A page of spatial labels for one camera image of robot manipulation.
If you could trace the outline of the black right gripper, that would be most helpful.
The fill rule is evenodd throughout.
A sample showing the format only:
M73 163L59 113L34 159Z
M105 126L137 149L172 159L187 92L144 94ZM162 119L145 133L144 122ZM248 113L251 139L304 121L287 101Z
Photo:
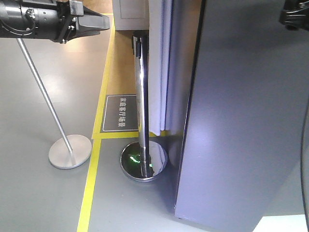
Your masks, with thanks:
M309 1L286 0L279 22L288 30L309 30Z

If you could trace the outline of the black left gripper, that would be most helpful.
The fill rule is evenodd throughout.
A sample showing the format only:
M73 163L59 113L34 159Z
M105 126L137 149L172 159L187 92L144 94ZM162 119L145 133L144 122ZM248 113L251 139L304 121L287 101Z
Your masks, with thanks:
M78 30L73 25L78 17ZM99 35L100 30L110 28L109 18L94 11L84 11L81 0L69 0L60 4L60 33L56 39L58 43L87 36Z

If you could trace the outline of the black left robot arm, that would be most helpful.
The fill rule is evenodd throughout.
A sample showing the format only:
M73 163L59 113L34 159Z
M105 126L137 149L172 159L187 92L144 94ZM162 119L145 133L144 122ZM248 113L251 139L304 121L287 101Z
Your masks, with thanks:
M46 39L55 43L98 35L110 28L109 18L80 0L2 0L2 38Z

